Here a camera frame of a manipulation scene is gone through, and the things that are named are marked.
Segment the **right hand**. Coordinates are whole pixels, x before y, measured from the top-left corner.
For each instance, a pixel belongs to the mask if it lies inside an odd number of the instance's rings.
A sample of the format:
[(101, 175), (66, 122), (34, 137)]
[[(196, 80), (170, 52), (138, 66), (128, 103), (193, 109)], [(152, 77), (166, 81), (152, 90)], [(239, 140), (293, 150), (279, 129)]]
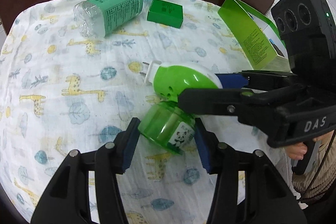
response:
[[(320, 145), (328, 143), (333, 136), (333, 131), (328, 132), (325, 135), (316, 137), (313, 139), (314, 142), (321, 142)], [(307, 153), (307, 146), (303, 143), (297, 143), (294, 145), (289, 145), (285, 147), (285, 153), (287, 156), (293, 160), (302, 160), (304, 155)]]

